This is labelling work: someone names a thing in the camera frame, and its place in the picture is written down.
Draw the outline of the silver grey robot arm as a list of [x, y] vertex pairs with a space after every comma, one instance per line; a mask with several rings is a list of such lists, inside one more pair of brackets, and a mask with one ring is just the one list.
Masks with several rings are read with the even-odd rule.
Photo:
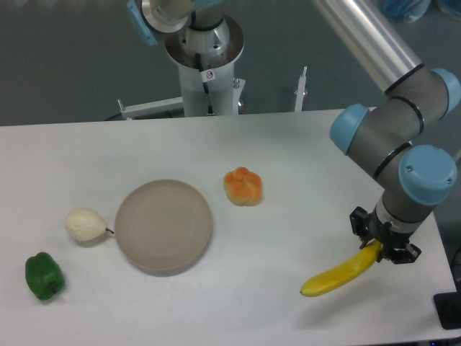
[[[447, 198], [457, 168], [446, 151], [412, 142], [459, 104], [460, 82], [444, 69], [427, 69], [371, 3], [315, 6], [387, 97], [373, 110], [349, 106], [329, 132], [343, 154], [383, 188], [372, 212], [352, 212], [352, 231], [363, 245], [379, 241], [384, 259], [415, 262], [420, 250], [410, 236]], [[141, 38], [149, 45], [163, 40], [177, 64], [185, 115], [237, 113], [233, 63], [244, 38], [221, 1], [128, 1], [126, 8]]]

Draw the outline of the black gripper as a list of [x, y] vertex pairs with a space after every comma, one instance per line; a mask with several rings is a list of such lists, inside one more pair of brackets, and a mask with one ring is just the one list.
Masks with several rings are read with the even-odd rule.
[[377, 208], [369, 214], [360, 206], [351, 212], [349, 220], [353, 234], [361, 241], [360, 249], [364, 249], [372, 239], [382, 244], [378, 262], [388, 260], [401, 265], [414, 263], [419, 258], [421, 250], [408, 240], [411, 235], [408, 223], [382, 214]]

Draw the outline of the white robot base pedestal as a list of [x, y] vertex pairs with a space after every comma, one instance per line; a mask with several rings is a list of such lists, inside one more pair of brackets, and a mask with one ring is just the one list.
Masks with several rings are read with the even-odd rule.
[[234, 65], [244, 48], [240, 25], [225, 15], [217, 27], [188, 27], [166, 40], [166, 52], [176, 64], [185, 117], [238, 114], [244, 86]]

